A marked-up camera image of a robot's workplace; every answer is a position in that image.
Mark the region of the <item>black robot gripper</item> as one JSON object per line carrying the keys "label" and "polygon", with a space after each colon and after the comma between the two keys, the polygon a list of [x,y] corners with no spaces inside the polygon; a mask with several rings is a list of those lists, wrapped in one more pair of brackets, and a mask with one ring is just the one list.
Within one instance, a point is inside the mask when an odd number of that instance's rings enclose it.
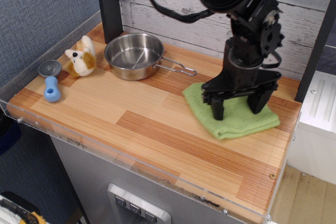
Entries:
{"label": "black robot gripper", "polygon": [[203,102],[210,104],[215,120],[224,118],[224,100],[248,96],[247,102],[253,114],[258,114],[277,90],[281,78],[278,71],[242,68],[223,62],[220,74],[202,85]]}

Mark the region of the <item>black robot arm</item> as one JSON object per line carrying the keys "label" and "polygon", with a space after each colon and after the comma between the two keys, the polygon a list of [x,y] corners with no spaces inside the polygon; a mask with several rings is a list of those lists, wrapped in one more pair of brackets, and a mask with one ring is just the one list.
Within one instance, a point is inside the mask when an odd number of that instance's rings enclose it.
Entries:
{"label": "black robot arm", "polygon": [[203,101],[213,117],[222,120],[224,101],[247,97],[252,113],[259,113],[277,90],[281,64],[276,49],[284,35],[277,0],[200,0],[212,13],[230,18],[232,37],[226,40],[223,69],[202,85]]}

